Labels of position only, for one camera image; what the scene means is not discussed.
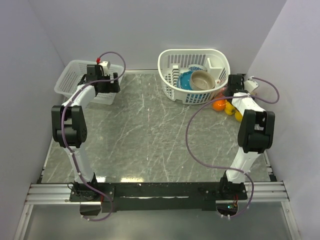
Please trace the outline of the fake yellow bell pepper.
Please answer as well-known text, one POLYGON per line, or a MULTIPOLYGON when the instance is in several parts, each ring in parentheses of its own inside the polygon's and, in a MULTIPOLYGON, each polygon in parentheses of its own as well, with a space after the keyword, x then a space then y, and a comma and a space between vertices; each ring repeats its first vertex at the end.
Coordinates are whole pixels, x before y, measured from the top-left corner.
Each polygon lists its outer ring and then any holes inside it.
POLYGON ((227 115, 232 116, 237 112, 237 109, 229 101, 226 100, 225 101, 224 112, 227 115))

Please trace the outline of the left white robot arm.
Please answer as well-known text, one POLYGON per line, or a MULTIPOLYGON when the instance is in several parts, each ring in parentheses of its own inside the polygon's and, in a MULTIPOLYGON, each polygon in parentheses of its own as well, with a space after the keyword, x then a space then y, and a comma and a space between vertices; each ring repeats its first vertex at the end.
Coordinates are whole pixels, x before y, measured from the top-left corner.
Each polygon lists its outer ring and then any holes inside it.
POLYGON ((73 192, 87 201, 106 196, 99 188, 86 153, 84 109, 98 94, 120 91, 118 73, 109 74, 108 61, 88 64, 75 92, 62 105, 51 108, 52 136, 68 154, 74 172, 73 192))

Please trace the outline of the clear zip top bag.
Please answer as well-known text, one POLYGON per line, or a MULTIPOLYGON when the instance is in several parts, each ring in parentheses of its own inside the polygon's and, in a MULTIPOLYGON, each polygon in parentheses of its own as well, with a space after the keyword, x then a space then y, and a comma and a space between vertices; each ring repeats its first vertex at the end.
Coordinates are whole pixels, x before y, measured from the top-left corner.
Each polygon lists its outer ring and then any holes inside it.
POLYGON ((216 112, 224 111, 227 115, 232 116, 234 115, 235 119, 238 122, 241 122, 243 119, 243 115, 239 112, 239 110, 232 105, 231 99, 223 99, 223 97, 231 97, 234 93, 245 93, 245 89, 242 85, 240 86, 227 86, 224 87, 220 93, 216 96, 215 102, 212 103, 212 108, 216 112))

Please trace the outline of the white perforated tray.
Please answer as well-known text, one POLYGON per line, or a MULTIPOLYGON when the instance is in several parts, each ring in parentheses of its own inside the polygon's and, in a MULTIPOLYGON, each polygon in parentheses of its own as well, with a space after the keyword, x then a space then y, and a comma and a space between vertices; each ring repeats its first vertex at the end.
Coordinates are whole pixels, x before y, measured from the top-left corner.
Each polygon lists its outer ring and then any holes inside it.
MULTIPOLYGON (((95 65, 95 61, 72 60, 65 67, 58 78, 54 91, 69 99, 77 90, 77 85, 84 74, 87 73, 87 65, 95 65)), ((116 93, 99 93, 91 102, 97 104, 111 105, 116 93)))

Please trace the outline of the fake orange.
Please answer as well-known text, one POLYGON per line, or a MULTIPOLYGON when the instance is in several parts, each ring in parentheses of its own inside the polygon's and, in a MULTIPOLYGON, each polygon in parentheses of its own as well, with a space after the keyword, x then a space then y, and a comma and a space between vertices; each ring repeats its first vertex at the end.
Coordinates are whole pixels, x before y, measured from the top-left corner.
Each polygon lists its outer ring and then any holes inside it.
POLYGON ((222 112, 225 109, 225 99, 216 100, 212 103, 212 109, 216 112, 222 112))

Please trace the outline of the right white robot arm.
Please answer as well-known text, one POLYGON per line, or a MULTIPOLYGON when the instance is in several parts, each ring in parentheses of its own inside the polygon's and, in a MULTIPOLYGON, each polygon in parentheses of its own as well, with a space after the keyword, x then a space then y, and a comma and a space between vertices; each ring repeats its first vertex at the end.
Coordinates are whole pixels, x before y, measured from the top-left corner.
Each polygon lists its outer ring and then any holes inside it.
POLYGON ((220 179, 219 195, 232 198, 242 191, 242 185, 255 160, 269 149, 273 143, 275 113, 260 107, 250 93, 245 90, 244 77, 239 74, 228 76, 223 95, 242 115, 237 135, 238 151, 223 177, 220 179))

